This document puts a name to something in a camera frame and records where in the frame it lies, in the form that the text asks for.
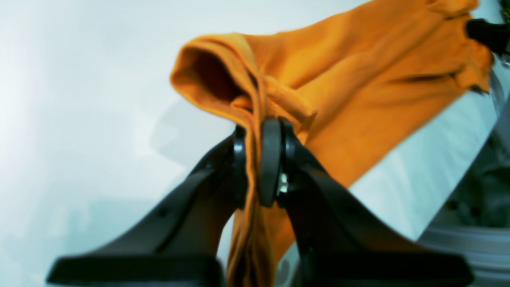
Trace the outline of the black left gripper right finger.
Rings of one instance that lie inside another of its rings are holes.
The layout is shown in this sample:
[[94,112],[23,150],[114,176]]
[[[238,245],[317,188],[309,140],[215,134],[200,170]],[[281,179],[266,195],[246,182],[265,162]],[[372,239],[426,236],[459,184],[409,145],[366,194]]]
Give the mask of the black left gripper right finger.
[[285,118],[262,123],[260,204],[277,204],[291,222],[299,265],[293,287],[467,287],[459,255],[406,239],[322,167]]

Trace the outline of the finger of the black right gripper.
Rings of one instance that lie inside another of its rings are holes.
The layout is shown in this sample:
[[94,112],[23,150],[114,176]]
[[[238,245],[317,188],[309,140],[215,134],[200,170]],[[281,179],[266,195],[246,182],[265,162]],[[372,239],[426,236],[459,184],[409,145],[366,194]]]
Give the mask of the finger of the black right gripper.
[[493,24],[484,19],[468,20],[468,38],[487,46],[495,54],[509,54],[510,28],[508,24]]

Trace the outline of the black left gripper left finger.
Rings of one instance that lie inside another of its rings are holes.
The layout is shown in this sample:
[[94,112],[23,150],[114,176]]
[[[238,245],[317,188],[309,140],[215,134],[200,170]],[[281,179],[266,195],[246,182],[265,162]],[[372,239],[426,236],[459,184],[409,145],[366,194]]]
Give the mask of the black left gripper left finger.
[[246,198],[245,130],[213,147],[142,220],[88,253],[62,256],[46,281],[59,287],[226,287],[217,251]]

